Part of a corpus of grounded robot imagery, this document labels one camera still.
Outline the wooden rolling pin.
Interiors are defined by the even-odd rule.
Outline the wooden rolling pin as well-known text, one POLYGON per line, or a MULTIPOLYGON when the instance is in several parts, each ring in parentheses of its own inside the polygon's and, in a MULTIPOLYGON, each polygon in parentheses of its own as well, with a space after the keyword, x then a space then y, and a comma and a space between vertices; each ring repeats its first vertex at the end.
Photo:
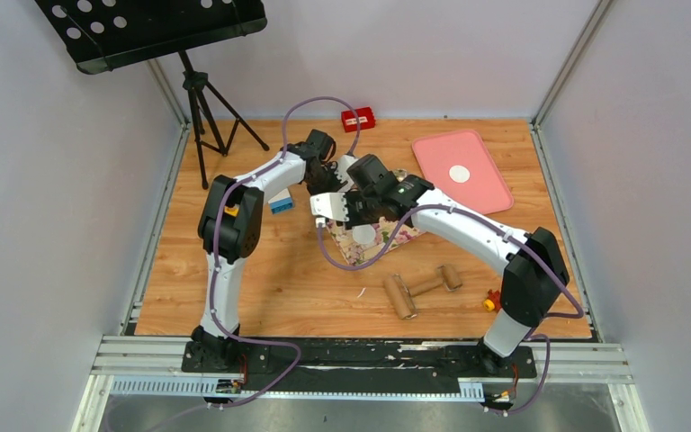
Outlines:
POLYGON ((440 265, 424 282, 410 285, 399 274, 392 274, 382 281, 382 286, 398 319, 411 320, 418 313, 414 302, 416 297, 439 288, 453 293, 462 287, 462 278, 453 266, 440 265))

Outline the pink tray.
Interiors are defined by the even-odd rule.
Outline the pink tray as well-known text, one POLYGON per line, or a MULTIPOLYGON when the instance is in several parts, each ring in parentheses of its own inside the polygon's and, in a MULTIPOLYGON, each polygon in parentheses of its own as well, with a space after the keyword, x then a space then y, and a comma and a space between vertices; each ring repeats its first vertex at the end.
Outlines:
POLYGON ((477 131, 416 139, 412 151, 422 176, 456 202, 486 215, 514 205, 512 193, 477 131))

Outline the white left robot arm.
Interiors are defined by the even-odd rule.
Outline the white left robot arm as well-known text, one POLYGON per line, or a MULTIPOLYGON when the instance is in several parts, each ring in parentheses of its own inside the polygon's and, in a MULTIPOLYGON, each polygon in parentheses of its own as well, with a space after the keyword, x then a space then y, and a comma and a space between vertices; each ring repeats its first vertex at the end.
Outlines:
POLYGON ((267 197, 296 184, 314 193, 337 191, 344 182, 331 160, 335 149, 332 137, 312 130, 304 141, 287 145, 259 168, 212 181, 198 224, 209 272, 205 310, 191 339, 193 350, 204 353, 215 370, 227 372, 238 364, 241 279, 260 240, 267 197))

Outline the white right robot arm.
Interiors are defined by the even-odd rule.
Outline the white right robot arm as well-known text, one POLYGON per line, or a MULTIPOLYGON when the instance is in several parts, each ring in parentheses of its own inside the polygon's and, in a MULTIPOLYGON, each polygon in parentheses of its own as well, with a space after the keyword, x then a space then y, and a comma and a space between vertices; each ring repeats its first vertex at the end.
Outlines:
POLYGON ((346 172, 354 182, 345 198, 351 221, 408 224, 472 253, 501 276, 500 310, 477 354, 483 372, 503 374, 516 348, 567 292, 570 277, 555 235, 543 227, 528 232, 496 222, 417 175, 399 180, 372 154, 346 172))

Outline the floral yellow tray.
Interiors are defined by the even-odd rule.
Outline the floral yellow tray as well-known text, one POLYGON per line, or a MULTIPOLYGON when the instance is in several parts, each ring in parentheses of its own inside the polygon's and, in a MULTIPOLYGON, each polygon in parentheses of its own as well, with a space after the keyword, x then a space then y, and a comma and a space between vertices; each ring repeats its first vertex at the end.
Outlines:
MULTIPOLYGON (((409 174, 405 169, 394 169, 392 172, 399 181, 404 180, 409 174)), ((358 266, 378 255, 398 226, 398 221, 380 218, 377 223, 371 225, 375 227, 377 235, 375 241, 371 245, 366 246, 353 241, 352 229, 347 229, 345 224, 338 225, 335 221, 327 220, 326 228, 329 236, 334 240, 344 260, 350 266, 358 266)), ((424 233, 421 229, 410 228, 406 224, 401 225, 398 233, 390 242, 388 252, 409 243, 424 233)))

